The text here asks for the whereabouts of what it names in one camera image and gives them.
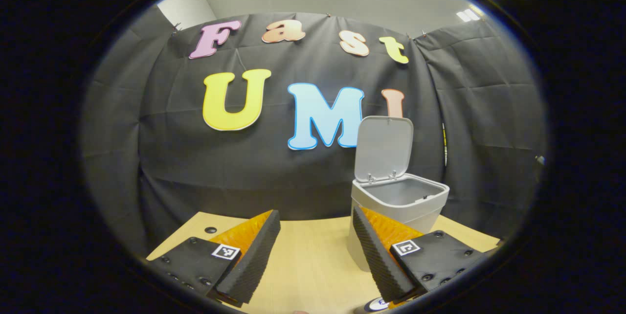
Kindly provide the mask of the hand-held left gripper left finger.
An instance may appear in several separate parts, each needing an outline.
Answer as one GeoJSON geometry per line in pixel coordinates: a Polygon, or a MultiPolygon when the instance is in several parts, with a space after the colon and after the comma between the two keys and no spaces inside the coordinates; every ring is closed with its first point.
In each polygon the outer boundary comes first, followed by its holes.
{"type": "Polygon", "coordinates": [[[148,265],[194,297],[240,308],[259,286],[279,232],[279,211],[270,210],[210,240],[189,237],[148,265]]]}

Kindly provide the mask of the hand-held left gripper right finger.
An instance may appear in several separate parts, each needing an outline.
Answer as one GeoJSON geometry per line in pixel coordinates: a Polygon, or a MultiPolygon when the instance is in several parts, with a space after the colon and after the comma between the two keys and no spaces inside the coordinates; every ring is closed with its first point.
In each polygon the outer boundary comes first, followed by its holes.
{"type": "Polygon", "coordinates": [[[387,303],[398,305],[431,292],[487,258],[445,231],[423,234],[361,205],[353,208],[352,224],[387,303]]]}

